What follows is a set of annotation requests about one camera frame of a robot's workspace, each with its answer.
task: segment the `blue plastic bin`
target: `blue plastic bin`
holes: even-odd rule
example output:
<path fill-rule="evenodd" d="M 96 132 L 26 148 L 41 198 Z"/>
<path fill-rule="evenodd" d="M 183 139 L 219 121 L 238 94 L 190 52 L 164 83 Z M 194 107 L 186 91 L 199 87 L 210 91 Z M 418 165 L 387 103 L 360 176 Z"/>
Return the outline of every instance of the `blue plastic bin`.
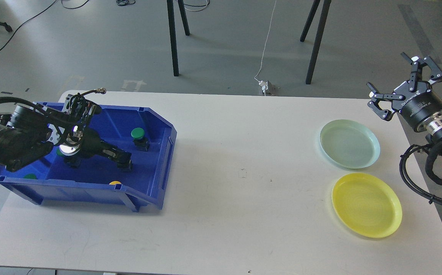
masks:
<path fill-rule="evenodd" d="M 42 103 L 62 110 L 63 103 Z M 0 165 L 0 184 L 30 202 L 43 200 L 98 202 L 119 204 L 137 212 L 139 207 L 153 204 L 162 209 L 177 131 L 167 120 L 150 108 L 102 106 L 90 127 L 102 139 L 131 152 L 131 172 L 121 172 L 116 163 L 95 155 L 83 159 L 80 167 L 69 167 L 57 147 L 53 151 L 16 172 Z M 150 141 L 147 152 L 134 146 L 131 130 L 142 127 Z M 25 179 L 35 174 L 37 179 Z M 110 185 L 112 181 L 122 184 Z"/>

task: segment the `light green plate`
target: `light green plate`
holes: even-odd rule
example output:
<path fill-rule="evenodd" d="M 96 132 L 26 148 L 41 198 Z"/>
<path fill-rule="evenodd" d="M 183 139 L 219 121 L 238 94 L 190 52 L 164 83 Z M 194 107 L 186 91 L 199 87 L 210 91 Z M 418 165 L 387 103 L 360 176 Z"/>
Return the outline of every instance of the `light green plate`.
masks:
<path fill-rule="evenodd" d="M 320 132 L 324 154 L 336 164 L 350 169 L 372 165 L 380 155 L 379 141 L 374 133 L 353 120 L 333 120 Z"/>

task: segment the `green button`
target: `green button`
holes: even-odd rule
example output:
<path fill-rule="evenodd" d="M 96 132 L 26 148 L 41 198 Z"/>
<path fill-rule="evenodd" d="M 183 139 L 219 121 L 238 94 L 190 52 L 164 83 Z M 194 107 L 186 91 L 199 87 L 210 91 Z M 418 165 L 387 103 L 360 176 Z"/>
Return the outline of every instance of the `green button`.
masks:
<path fill-rule="evenodd" d="M 145 130 L 143 128 L 137 127 L 131 131 L 131 137 L 133 139 L 142 139 L 145 136 Z"/>
<path fill-rule="evenodd" d="M 60 151 L 60 149 L 56 150 L 56 154 L 60 157 L 64 157 L 65 155 L 62 153 L 62 151 Z"/>
<path fill-rule="evenodd" d="M 24 176 L 24 179 L 37 180 L 38 177 L 35 174 L 27 174 L 26 176 Z"/>

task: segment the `power outlet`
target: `power outlet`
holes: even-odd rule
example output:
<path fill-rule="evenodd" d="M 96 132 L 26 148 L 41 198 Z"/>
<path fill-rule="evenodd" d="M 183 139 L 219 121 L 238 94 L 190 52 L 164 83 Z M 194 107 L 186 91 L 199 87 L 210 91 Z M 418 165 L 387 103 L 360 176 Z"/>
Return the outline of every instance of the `power outlet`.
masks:
<path fill-rule="evenodd" d="M 259 81 L 259 95 L 275 95 L 275 86 L 270 81 Z"/>

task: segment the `yellow plate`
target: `yellow plate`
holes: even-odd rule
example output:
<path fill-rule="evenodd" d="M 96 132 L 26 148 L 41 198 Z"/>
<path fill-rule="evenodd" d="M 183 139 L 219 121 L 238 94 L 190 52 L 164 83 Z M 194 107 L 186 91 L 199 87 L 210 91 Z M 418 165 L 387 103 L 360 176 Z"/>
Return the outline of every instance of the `yellow plate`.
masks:
<path fill-rule="evenodd" d="M 375 176 L 342 176 L 333 187 L 331 200 L 341 221 L 366 237 L 387 237 L 401 224 L 403 212 L 397 195 Z"/>

